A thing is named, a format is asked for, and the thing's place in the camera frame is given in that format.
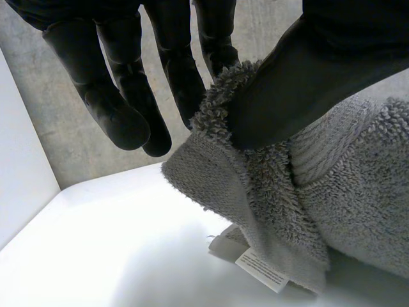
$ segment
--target black glove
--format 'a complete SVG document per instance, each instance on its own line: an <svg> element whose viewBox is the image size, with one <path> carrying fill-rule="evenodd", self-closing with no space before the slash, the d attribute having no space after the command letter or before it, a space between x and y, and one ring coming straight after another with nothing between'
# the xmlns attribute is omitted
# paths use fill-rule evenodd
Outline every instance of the black glove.
<svg viewBox="0 0 409 307"><path fill-rule="evenodd" d="M6 0L46 42L70 74L81 99L105 134L124 149L143 146L166 154L171 138L141 61L141 0ZM199 36L212 76L238 61L231 46L236 0L197 0ZM184 124L199 109L205 87L190 49L189 0L144 4L155 30L160 60ZM104 44L118 89L100 50Z"/></svg>
<svg viewBox="0 0 409 307"><path fill-rule="evenodd" d="M405 0L304 0L256 75L230 103L239 149L284 141L364 88L409 67Z"/></svg>

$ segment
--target black sleeve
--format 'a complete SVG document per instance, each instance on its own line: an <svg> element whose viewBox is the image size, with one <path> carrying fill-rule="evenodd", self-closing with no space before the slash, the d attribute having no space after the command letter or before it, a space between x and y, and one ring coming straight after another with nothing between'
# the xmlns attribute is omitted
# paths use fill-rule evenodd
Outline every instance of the black sleeve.
<svg viewBox="0 0 409 307"><path fill-rule="evenodd" d="M408 0L304 0L304 17L334 47L409 43Z"/></svg>

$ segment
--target care label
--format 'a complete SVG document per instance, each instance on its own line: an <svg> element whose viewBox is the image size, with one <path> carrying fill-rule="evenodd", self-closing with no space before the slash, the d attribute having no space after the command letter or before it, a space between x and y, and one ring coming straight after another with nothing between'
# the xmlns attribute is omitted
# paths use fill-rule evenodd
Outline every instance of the care label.
<svg viewBox="0 0 409 307"><path fill-rule="evenodd" d="M236 264L277 293L279 293L289 281L287 277L275 272L268 264L260 260L252 248L249 248L240 256Z"/></svg>

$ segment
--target white surface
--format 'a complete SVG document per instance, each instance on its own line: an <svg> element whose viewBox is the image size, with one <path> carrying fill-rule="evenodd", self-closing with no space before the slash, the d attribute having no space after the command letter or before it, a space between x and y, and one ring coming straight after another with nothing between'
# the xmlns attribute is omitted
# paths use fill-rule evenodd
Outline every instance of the white surface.
<svg viewBox="0 0 409 307"><path fill-rule="evenodd" d="M208 253L229 223L176 192L159 165L75 185L2 252L1 307L404 307L403 279L336 255L319 298L275 294Z"/></svg>
<svg viewBox="0 0 409 307"><path fill-rule="evenodd" d="M0 50L0 249L60 191Z"/></svg>

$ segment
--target glove finger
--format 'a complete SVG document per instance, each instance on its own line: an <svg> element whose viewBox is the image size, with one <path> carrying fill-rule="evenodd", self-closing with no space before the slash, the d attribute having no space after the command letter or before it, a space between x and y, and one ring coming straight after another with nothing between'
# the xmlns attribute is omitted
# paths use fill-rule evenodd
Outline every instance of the glove finger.
<svg viewBox="0 0 409 307"><path fill-rule="evenodd" d="M144 73L140 14L100 22L97 28L118 88L128 104L149 123L151 136L144 151L152 157L165 155L172 141Z"/></svg>
<svg viewBox="0 0 409 307"><path fill-rule="evenodd" d="M195 0L194 5L203 58L215 79L223 67L230 68L239 62L230 37L234 29L236 0Z"/></svg>
<svg viewBox="0 0 409 307"><path fill-rule="evenodd" d="M100 49L95 24L90 20L58 22L43 32L70 74L88 111L118 147L133 150L150 136L148 123L129 107L112 82Z"/></svg>
<svg viewBox="0 0 409 307"><path fill-rule="evenodd" d="M190 48L189 0L151 1L150 17L162 67L185 126L199 110L205 86Z"/></svg>

